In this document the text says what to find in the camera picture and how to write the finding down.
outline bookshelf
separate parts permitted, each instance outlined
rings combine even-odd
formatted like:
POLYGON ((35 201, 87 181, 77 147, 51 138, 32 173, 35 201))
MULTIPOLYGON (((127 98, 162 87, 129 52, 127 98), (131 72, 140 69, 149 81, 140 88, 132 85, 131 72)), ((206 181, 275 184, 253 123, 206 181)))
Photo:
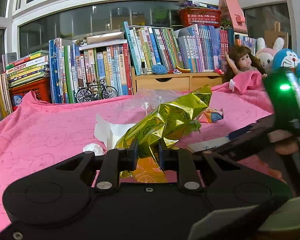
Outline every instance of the bookshelf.
POLYGON ((222 76, 214 72, 181 73, 165 75, 135 75, 132 68, 132 88, 135 94, 138 89, 165 89, 176 91, 193 91, 204 85, 221 85, 222 76))

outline wooden drawer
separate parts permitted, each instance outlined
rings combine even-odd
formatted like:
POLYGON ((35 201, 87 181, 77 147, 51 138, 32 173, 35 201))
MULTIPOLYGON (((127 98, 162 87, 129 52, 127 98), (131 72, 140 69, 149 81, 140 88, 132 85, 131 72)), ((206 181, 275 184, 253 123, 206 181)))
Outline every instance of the wooden drawer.
POLYGON ((221 76, 192 76, 190 80, 190 91, 196 90, 204 85, 210 85, 210 87, 213 87, 221 84, 221 76))
POLYGON ((190 77, 173 77, 160 79, 140 79, 136 80, 137 91, 140 88, 147 90, 165 89, 177 91, 189 91, 190 77))

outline red plastic basket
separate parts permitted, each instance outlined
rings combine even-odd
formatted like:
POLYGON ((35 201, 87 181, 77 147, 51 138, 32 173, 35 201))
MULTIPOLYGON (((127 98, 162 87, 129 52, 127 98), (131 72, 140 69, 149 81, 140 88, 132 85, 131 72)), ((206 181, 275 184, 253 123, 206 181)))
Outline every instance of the red plastic basket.
POLYGON ((38 100, 51 103, 50 78, 44 78, 9 90, 13 111, 17 109, 23 96, 31 90, 35 92, 38 100))
POLYGON ((219 27, 221 11, 209 8, 183 8, 180 10, 180 19, 184 27, 196 23, 219 27))

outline crinkled foil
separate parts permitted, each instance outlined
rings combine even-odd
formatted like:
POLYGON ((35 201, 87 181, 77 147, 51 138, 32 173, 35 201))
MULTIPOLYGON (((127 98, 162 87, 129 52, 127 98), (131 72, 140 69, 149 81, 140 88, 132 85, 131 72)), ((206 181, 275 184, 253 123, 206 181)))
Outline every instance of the crinkled foil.
MULTIPOLYGON (((151 114, 131 127, 117 143, 117 148, 129 148, 132 140, 139 141, 137 169, 131 172, 139 182, 167 182, 159 168, 157 145, 163 138, 167 147, 172 148, 183 135, 196 130, 194 119, 206 108, 211 99, 210 86, 204 86, 175 101, 160 104, 151 114)), ((124 172, 121 177, 130 173, 124 172)))

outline doll's face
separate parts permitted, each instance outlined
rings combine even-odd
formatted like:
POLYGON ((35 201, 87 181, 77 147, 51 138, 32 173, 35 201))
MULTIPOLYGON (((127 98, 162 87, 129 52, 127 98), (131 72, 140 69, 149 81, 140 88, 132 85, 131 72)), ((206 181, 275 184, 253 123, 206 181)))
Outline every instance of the doll's face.
POLYGON ((238 62, 239 69, 246 69, 251 66, 251 59, 249 57, 249 54, 244 55, 238 62))

